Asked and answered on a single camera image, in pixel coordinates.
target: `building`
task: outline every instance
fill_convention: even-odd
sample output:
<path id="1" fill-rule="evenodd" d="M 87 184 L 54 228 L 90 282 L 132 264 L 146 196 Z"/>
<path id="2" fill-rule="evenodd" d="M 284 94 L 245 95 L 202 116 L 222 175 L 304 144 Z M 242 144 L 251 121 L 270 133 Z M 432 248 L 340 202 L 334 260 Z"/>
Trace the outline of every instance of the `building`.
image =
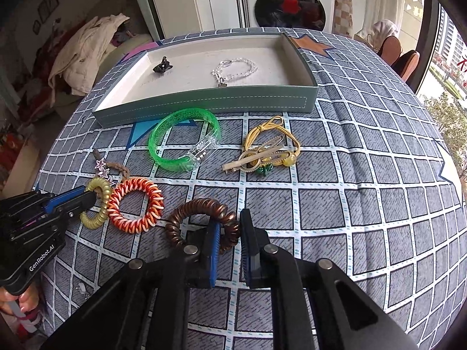
<path id="1" fill-rule="evenodd" d="M 440 29 L 436 38 L 435 50 L 447 65 L 453 69 L 461 61 L 462 55 L 467 53 L 467 46 L 456 29 L 454 22 L 441 7 Z"/>

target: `yellow elastic cord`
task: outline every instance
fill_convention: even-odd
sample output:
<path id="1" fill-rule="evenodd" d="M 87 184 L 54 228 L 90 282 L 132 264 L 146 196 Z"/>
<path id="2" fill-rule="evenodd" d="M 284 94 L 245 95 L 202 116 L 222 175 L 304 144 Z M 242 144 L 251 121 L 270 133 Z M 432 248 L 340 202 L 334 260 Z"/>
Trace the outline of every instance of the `yellow elastic cord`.
<path id="1" fill-rule="evenodd" d="M 86 212 L 81 212 L 79 215 L 81 222 L 88 229 L 100 228 L 107 219 L 107 204 L 109 202 L 112 188 L 107 180 L 96 177 L 88 183 L 86 191 L 94 191 L 97 187 L 102 189 L 102 196 L 100 196 L 102 202 L 100 204 L 99 213 L 93 218 L 89 218 Z"/>
<path id="2" fill-rule="evenodd" d="M 249 150 L 249 148 L 253 145 L 255 142 L 255 139 L 260 135 L 261 132 L 264 132 L 266 130 L 271 130 L 271 129 L 278 129 L 282 133 L 284 133 L 286 136 L 288 136 L 292 141 L 294 146 L 297 148 L 295 151 L 289 151 L 289 156 L 286 157 L 285 159 L 281 159 L 277 162 L 272 163 L 274 166 L 280 166 L 284 165 L 287 167 L 292 166 L 295 164 L 297 161 L 298 155 L 300 155 L 300 142 L 293 136 L 291 132 L 289 132 L 286 128 L 282 126 L 284 123 L 284 119 L 280 115 L 275 115 L 272 117 L 268 122 L 265 122 L 264 124 L 256 126 L 254 129 L 252 129 L 248 135 L 247 138 L 245 139 L 245 151 Z"/>

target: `green bangle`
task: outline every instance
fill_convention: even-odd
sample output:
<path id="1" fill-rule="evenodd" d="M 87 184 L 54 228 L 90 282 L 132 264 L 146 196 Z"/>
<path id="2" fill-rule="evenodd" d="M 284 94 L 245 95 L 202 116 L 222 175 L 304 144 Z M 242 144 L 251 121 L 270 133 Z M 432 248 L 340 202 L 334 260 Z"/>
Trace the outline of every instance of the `green bangle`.
<path id="1" fill-rule="evenodd" d="M 210 130 L 205 137 L 194 145 L 187 154 L 178 159 L 164 159 L 157 155 L 157 144 L 172 126 L 189 119 L 201 119 L 206 121 Z M 192 171 L 199 166 L 219 146 L 221 131 L 219 122 L 209 111 L 200 108 L 182 109 L 165 117 L 151 133 L 149 137 L 149 152 L 156 164 L 168 171 Z"/>

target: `pile of clothes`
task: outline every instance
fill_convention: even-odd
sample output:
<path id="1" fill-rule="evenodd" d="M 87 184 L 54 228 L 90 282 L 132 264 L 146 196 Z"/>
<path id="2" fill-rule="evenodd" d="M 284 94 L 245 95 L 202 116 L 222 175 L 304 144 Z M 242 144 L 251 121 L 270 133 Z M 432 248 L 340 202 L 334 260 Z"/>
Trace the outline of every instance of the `pile of clothes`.
<path id="1" fill-rule="evenodd" d="M 52 88 L 51 106 L 55 103 L 57 76 L 66 81 L 73 95 L 84 96 L 90 92 L 99 66 L 115 49 L 111 43 L 115 33 L 127 20 L 129 17 L 123 14 L 99 20 L 94 17 L 73 35 L 57 55 L 48 76 L 48 84 Z"/>
<path id="2" fill-rule="evenodd" d="M 381 49 L 382 43 L 387 37 L 399 37 L 397 25 L 389 20 L 378 21 L 370 29 L 361 29 L 353 37 L 356 41 L 362 42 L 376 53 Z"/>

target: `metal bolt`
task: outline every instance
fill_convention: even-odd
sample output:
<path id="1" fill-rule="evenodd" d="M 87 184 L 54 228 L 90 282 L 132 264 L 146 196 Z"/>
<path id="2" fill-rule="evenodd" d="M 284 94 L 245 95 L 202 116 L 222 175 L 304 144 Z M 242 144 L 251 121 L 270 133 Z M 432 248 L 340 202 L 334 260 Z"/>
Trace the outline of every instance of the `metal bolt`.
<path id="1" fill-rule="evenodd" d="M 186 245 L 184 248 L 183 248 L 183 252 L 185 254 L 188 254 L 188 255 L 193 255 L 193 254 L 196 254 L 198 252 L 198 247 L 196 247 L 195 245 L 193 244 L 189 244 L 189 245 Z"/>
<path id="2" fill-rule="evenodd" d="M 332 268 L 332 262 L 329 259 L 323 258 L 318 261 L 318 265 L 325 270 L 330 270 Z"/>
<path id="3" fill-rule="evenodd" d="M 279 251 L 279 248 L 275 244 L 267 244 L 264 247 L 264 251 L 268 254 L 275 254 Z"/>
<path id="4" fill-rule="evenodd" d="M 132 270 L 138 270 L 139 268 L 143 267 L 143 261 L 141 259 L 132 259 L 130 263 L 128 263 L 128 267 Z"/>

